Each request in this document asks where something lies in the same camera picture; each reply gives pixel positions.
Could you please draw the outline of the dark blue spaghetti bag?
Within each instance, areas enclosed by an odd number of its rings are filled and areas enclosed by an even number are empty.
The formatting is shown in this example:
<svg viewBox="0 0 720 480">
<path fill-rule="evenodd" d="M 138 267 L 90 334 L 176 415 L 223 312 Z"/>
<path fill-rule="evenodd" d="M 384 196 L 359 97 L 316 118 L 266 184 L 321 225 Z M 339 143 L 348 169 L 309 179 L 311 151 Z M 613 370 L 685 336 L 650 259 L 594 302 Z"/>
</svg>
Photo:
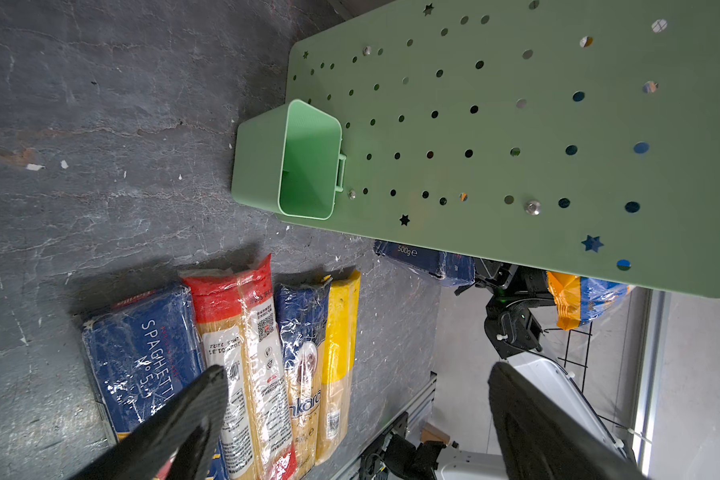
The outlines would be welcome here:
<svg viewBox="0 0 720 480">
<path fill-rule="evenodd" d="M 326 281 L 281 285 L 275 295 L 297 461 L 295 479 L 303 478 L 316 462 L 329 292 Z"/>
</svg>

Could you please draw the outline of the blue Barilla spaghetti box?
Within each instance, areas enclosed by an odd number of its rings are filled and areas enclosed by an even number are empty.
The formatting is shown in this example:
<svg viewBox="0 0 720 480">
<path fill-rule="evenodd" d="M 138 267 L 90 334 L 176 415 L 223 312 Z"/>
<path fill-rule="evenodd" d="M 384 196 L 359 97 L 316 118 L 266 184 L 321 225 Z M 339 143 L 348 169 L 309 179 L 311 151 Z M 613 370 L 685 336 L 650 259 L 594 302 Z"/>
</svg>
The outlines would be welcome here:
<svg viewBox="0 0 720 480">
<path fill-rule="evenodd" d="M 91 318 L 82 345 L 114 447 L 155 415 L 208 366 L 188 286 L 175 283 L 131 297 Z M 204 479 L 226 479 L 217 443 Z M 167 463 L 154 479 L 168 479 Z"/>
</svg>

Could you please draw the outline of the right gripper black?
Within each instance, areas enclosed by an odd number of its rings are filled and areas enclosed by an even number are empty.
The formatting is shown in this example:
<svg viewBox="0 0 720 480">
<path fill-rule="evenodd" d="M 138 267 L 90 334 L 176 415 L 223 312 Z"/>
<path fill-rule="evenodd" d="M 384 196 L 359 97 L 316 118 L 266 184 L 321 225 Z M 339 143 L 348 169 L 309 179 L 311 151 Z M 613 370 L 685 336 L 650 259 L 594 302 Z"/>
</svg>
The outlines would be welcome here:
<svg viewBox="0 0 720 480">
<path fill-rule="evenodd" d="M 535 308 L 555 304 L 544 270 L 477 260 L 473 286 L 491 292 L 484 331 L 501 359 L 527 352 L 550 360 L 555 358 L 541 324 L 533 315 Z"/>
</svg>

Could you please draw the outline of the blue Barilla rigatoni box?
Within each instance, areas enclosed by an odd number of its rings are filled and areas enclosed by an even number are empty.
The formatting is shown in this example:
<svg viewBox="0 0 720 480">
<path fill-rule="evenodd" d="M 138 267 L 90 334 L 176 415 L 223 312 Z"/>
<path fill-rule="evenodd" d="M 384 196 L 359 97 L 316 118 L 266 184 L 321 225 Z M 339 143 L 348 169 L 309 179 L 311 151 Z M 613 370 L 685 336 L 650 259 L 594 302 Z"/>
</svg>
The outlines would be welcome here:
<svg viewBox="0 0 720 480">
<path fill-rule="evenodd" d="M 377 256 L 445 287 L 471 286 L 475 282 L 475 260 L 469 256 L 382 240 L 374 241 L 373 250 Z"/>
</svg>

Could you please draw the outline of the yellow spaghetti bag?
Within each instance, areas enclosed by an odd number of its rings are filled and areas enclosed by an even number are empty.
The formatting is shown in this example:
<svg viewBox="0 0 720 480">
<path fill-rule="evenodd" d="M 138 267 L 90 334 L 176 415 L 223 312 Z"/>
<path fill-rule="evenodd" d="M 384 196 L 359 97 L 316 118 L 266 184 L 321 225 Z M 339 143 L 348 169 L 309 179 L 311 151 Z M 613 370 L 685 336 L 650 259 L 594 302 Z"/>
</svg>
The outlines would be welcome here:
<svg viewBox="0 0 720 480">
<path fill-rule="evenodd" d="M 354 271 L 329 292 L 316 465 L 329 460 L 348 432 L 361 279 Z"/>
</svg>

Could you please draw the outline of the red pasta packet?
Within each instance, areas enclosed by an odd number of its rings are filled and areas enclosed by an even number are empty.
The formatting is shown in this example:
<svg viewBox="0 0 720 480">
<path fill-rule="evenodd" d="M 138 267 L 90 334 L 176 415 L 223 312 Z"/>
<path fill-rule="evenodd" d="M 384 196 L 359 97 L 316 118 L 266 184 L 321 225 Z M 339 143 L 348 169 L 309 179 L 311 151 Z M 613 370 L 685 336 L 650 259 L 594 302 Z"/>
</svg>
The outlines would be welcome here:
<svg viewBox="0 0 720 480">
<path fill-rule="evenodd" d="M 220 442 L 232 479 L 293 479 L 294 446 L 271 258 L 244 272 L 189 270 L 207 365 L 222 366 L 228 400 Z"/>
</svg>

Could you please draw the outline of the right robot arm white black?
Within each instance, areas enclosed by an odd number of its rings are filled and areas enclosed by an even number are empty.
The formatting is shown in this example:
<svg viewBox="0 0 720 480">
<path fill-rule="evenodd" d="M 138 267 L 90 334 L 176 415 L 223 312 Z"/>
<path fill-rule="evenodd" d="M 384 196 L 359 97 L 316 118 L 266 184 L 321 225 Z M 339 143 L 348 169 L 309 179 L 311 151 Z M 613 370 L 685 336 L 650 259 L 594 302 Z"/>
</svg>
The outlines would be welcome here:
<svg viewBox="0 0 720 480">
<path fill-rule="evenodd" d="M 484 330 L 500 360 L 489 402 L 500 454 L 405 437 L 401 414 L 360 457 L 359 479 L 640 479 L 625 447 L 607 430 L 544 345 L 532 311 L 554 303 L 544 271 L 492 266 L 476 283 L 492 297 Z"/>
</svg>

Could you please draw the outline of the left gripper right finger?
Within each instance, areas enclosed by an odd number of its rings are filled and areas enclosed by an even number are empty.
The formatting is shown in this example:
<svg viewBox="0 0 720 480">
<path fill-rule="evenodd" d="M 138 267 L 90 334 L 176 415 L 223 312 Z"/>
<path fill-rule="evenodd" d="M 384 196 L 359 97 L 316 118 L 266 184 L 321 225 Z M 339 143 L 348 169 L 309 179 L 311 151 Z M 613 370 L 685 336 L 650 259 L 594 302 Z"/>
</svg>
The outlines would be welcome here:
<svg viewBox="0 0 720 480">
<path fill-rule="evenodd" d="M 642 479 L 511 365 L 494 364 L 489 403 L 510 479 Z"/>
</svg>

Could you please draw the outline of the blue orecchiette pasta bag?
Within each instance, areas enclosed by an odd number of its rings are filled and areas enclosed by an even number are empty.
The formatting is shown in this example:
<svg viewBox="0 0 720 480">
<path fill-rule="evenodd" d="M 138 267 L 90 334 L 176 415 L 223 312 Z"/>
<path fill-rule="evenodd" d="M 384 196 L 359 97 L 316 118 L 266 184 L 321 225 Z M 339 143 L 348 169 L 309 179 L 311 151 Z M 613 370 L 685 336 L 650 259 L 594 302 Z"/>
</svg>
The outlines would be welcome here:
<svg viewBox="0 0 720 480">
<path fill-rule="evenodd" d="M 633 290 L 632 285 L 552 271 L 546 278 L 557 309 L 557 327 L 566 331 L 610 315 Z"/>
</svg>

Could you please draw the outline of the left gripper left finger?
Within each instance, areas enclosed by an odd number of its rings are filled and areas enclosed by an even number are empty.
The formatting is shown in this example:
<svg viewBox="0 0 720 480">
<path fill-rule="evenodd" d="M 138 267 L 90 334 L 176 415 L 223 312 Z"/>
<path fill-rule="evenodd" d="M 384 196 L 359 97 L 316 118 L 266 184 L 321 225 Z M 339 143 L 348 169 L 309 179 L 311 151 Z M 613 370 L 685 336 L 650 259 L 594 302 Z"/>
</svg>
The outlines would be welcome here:
<svg viewBox="0 0 720 480">
<path fill-rule="evenodd" d="M 204 479 L 219 442 L 228 401 L 226 370 L 213 365 L 75 479 Z"/>
</svg>

